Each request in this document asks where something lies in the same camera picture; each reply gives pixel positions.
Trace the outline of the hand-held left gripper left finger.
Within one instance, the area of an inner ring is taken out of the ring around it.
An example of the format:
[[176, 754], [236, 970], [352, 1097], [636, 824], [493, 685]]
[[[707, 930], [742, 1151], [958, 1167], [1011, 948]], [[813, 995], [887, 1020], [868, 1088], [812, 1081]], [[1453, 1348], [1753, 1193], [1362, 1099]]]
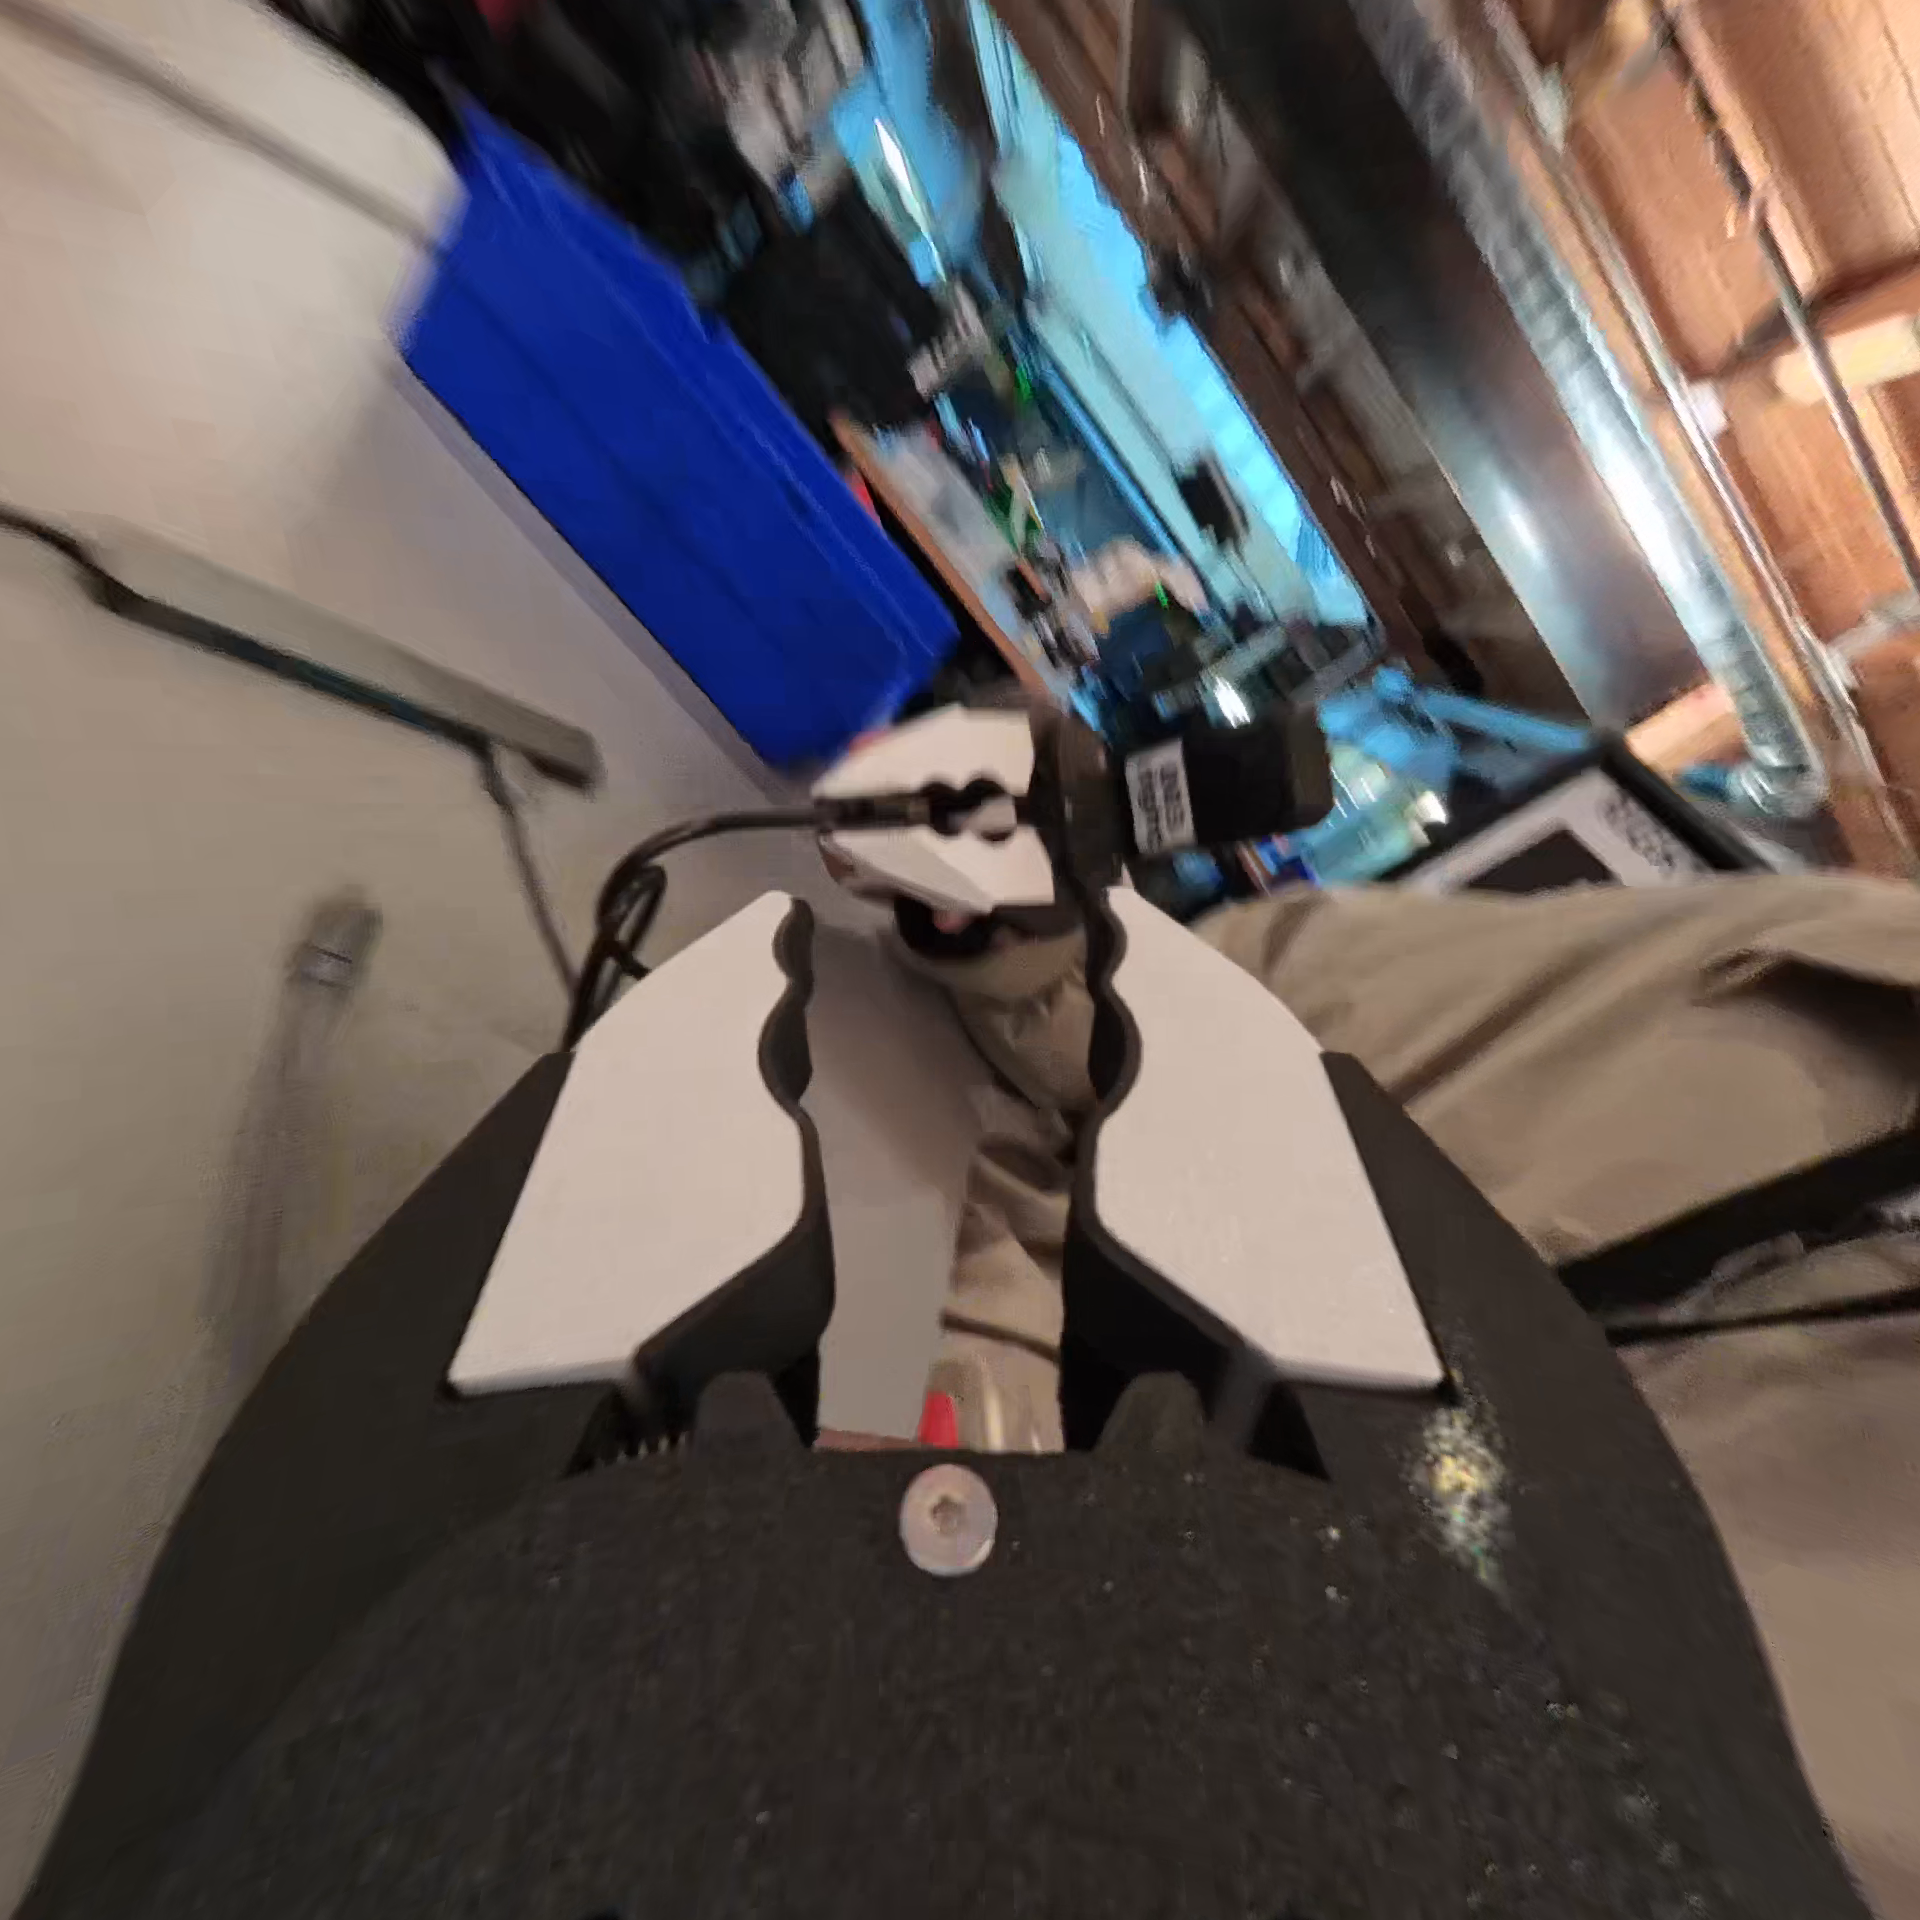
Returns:
[[694, 1404], [816, 1362], [836, 1305], [812, 1084], [813, 917], [763, 893], [632, 985], [562, 1094], [446, 1384]]

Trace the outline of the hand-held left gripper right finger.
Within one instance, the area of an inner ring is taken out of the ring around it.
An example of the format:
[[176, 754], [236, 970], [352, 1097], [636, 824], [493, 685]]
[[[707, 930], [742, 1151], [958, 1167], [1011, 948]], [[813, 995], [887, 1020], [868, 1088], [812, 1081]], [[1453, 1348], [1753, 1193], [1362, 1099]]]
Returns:
[[1117, 1372], [1436, 1394], [1443, 1366], [1295, 1012], [1128, 889], [1093, 908], [1066, 1331]]

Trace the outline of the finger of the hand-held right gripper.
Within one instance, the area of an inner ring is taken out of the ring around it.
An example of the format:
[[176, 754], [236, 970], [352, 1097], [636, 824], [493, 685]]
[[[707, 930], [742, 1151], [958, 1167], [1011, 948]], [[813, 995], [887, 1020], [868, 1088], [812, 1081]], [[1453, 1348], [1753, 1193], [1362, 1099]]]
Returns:
[[934, 911], [1050, 908], [1058, 896], [1053, 862], [1033, 829], [1014, 829], [1006, 837], [934, 829], [829, 830], [821, 851], [853, 892], [915, 900]]
[[1023, 707], [943, 707], [863, 736], [813, 781], [837, 824], [959, 825], [1014, 818], [1033, 783], [1038, 742]]

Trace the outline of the blue plastic bin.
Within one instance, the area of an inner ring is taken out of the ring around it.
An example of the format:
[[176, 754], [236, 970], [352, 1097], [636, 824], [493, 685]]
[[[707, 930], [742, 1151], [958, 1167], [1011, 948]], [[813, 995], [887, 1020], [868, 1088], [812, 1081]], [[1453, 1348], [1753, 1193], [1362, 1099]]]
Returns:
[[742, 744], [821, 765], [958, 626], [680, 272], [470, 106], [398, 351]]

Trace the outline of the white box with black screen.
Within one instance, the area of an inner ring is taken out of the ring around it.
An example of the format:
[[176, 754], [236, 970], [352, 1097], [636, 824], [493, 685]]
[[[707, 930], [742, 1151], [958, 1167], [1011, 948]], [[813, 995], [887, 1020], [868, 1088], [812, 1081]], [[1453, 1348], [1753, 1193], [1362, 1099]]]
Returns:
[[1557, 759], [1499, 805], [1386, 875], [1420, 893], [1652, 889], [1768, 875], [1758, 840], [1725, 824], [1618, 741]]

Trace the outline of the small silver metal piece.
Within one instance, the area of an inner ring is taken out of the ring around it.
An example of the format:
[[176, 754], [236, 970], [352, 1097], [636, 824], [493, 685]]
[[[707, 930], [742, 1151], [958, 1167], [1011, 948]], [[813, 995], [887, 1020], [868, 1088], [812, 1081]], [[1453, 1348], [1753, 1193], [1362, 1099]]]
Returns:
[[355, 889], [323, 896], [293, 948], [291, 985], [347, 997], [368, 967], [382, 937], [382, 911]]

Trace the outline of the grey metal bar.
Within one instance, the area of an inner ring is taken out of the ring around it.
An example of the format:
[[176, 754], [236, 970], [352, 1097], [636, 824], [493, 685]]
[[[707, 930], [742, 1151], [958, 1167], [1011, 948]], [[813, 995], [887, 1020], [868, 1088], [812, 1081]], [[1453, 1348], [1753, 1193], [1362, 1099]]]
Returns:
[[147, 632], [462, 751], [518, 754], [576, 794], [604, 777], [598, 744], [575, 722], [169, 539], [120, 523], [57, 526], [13, 506], [3, 527], [59, 554], [103, 610]]

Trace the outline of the silver ventilation duct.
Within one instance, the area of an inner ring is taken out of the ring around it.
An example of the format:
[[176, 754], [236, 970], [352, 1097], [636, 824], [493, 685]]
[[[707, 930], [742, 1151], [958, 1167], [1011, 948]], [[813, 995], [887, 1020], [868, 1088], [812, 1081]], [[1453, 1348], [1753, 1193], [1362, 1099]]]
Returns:
[[1728, 805], [1811, 821], [1827, 799], [1827, 763], [1787, 677], [1753, 628], [1747, 594], [1709, 544], [1641, 400], [1627, 387], [1591, 306], [1526, 205], [1497, 205], [1482, 250], [1568, 415], [1629, 549], [1678, 622], [1703, 682], [1690, 693], [1631, 696], [1640, 754], [1674, 777], [1720, 765]]

